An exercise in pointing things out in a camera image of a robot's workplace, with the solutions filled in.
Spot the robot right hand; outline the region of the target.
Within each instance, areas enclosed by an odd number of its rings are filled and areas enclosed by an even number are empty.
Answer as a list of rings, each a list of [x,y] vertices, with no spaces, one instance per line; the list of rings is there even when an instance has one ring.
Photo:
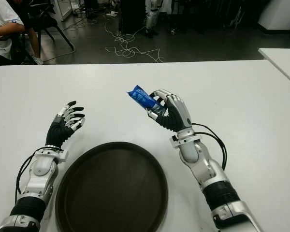
[[[192,127],[189,111],[179,96],[164,89],[156,90],[149,96],[152,98],[157,97],[158,103],[164,102],[163,107],[166,109],[167,114],[158,114],[153,110],[147,110],[147,115],[160,126],[173,132]]]

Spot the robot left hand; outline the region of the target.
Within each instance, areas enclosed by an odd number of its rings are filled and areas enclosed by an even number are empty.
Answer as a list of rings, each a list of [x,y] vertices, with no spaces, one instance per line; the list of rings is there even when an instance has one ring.
[[[46,135],[46,146],[61,148],[85,123],[84,107],[75,107],[76,101],[65,104],[55,115]]]

